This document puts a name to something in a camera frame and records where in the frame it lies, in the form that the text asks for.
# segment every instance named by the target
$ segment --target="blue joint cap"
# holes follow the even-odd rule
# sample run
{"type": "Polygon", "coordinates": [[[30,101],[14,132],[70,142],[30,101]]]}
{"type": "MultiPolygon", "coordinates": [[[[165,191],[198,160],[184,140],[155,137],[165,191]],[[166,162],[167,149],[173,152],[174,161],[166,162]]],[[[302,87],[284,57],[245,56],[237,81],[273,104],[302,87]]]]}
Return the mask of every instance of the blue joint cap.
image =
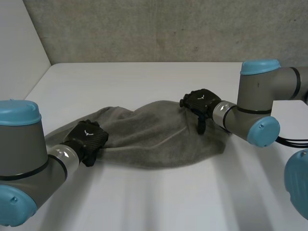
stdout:
{"type": "Polygon", "coordinates": [[[267,147],[279,136],[280,125],[272,116],[261,118],[250,128],[247,141],[257,147],[267,147]]]}
{"type": "Polygon", "coordinates": [[[308,219],[308,149],[299,151],[284,168],[284,185],[296,210],[308,219]]]}
{"type": "Polygon", "coordinates": [[[23,191],[0,185],[0,225],[16,227],[32,217],[38,207],[23,191]]]}
{"type": "Polygon", "coordinates": [[[38,105],[27,100],[0,101],[0,125],[24,126],[41,121],[38,105]]]}
{"type": "Polygon", "coordinates": [[[241,75],[257,75],[276,70],[280,67],[277,59],[251,60],[243,62],[241,75]]]}

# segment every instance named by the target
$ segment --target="gray towel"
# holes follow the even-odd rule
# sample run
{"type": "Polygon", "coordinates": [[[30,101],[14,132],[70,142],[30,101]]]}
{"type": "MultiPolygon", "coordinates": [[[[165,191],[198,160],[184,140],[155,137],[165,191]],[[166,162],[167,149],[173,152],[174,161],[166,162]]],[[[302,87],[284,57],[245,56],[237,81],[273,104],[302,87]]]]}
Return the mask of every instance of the gray towel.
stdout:
{"type": "Polygon", "coordinates": [[[190,165],[223,153],[228,134],[211,119],[204,135],[197,133],[197,116],[179,103],[157,101],[136,111],[106,107],[48,134],[47,146],[63,141],[78,121],[97,121],[109,133],[99,161],[141,168],[190,165]]]}

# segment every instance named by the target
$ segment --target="silver connector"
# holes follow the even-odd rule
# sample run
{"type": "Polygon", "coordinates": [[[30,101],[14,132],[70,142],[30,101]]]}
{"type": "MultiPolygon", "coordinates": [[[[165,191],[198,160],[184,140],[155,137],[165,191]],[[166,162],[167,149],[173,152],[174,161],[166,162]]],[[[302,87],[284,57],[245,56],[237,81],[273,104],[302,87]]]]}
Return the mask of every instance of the silver connector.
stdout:
{"type": "Polygon", "coordinates": [[[58,144],[48,150],[49,155],[55,156],[65,166],[67,170],[67,177],[72,175],[79,167],[79,158],[76,152],[63,144],[58,144]]]}
{"type": "Polygon", "coordinates": [[[219,126],[225,128],[224,126],[224,116],[229,112],[229,110],[235,106],[236,104],[228,102],[228,101],[221,101],[215,107],[213,111],[213,120],[219,126]]]}

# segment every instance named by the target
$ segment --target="white tabletop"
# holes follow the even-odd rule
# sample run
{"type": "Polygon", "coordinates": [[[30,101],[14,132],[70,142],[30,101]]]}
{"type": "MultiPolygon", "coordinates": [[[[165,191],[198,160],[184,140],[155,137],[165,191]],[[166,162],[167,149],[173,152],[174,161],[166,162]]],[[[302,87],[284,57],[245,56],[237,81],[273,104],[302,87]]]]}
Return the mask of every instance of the white tabletop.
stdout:
{"type": "MultiPolygon", "coordinates": [[[[57,64],[27,100],[38,103],[47,134],[103,107],[178,102],[201,88],[236,103],[240,69],[240,63],[57,64]]],[[[303,103],[275,102],[272,114],[282,136],[307,138],[303,103]]],[[[224,154],[188,167],[81,166],[15,230],[306,231],[308,221],[293,208],[283,183],[284,165],[295,151],[276,143],[256,148],[231,136],[224,154]]]]}

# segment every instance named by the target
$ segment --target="gray wall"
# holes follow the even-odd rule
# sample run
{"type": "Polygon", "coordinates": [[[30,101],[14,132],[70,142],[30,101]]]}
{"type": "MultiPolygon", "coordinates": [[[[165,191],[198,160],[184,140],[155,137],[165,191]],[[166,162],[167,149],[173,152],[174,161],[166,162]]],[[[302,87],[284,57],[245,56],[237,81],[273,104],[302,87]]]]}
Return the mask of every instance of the gray wall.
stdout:
{"type": "Polygon", "coordinates": [[[308,65],[308,0],[24,0],[52,64],[308,65]]]}

